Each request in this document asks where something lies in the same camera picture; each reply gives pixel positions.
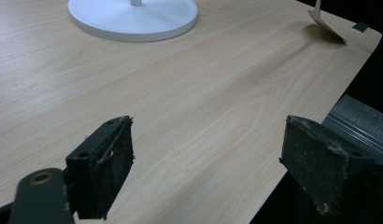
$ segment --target wooden table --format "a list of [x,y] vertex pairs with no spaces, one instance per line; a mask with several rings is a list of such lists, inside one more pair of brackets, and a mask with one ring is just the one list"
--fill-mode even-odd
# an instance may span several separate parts
[[[197,0],[185,35],[84,33],[65,0],[0,0],[0,206],[103,122],[134,117],[135,164],[107,223],[249,223],[286,172],[287,115],[321,122],[381,35],[293,0]],[[100,223],[100,221],[78,221]]]

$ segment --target wood grain surface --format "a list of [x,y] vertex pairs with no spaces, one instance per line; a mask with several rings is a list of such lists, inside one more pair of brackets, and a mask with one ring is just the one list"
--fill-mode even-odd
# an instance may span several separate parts
[[[65,0],[0,0],[0,206],[103,122],[134,117],[135,164],[106,223],[249,223],[285,174],[287,115],[321,122],[381,35],[293,0],[196,0],[188,33],[105,40]],[[81,220],[78,223],[101,223]]]

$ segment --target white round base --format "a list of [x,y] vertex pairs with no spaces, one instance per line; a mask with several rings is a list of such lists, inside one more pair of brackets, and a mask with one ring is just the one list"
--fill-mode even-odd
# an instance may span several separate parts
[[106,39],[145,42],[182,35],[197,20],[193,0],[69,0],[81,30]]

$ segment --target black object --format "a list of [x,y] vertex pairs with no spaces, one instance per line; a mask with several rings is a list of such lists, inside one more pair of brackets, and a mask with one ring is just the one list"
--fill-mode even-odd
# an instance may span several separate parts
[[288,116],[280,161],[324,217],[308,223],[383,223],[383,165],[375,156],[315,121]]
[[365,30],[367,30],[367,28],[369,28],[369,24],[360,21],[357,24],[355,24],[352,28],[363,33]]
[[74,223],[106,219],[131,170],[134,152],[130,117],[109,120],[67,158],[67,168],[49,168],[26,176],[14,203],[0,208],[0,223]]

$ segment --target white lamp base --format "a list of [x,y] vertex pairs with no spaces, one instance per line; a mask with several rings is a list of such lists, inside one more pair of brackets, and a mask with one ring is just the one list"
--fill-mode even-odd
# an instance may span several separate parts
[[81,30],[106,39],[145,42],[182,35],[197,21],[193,0],[69,0]]

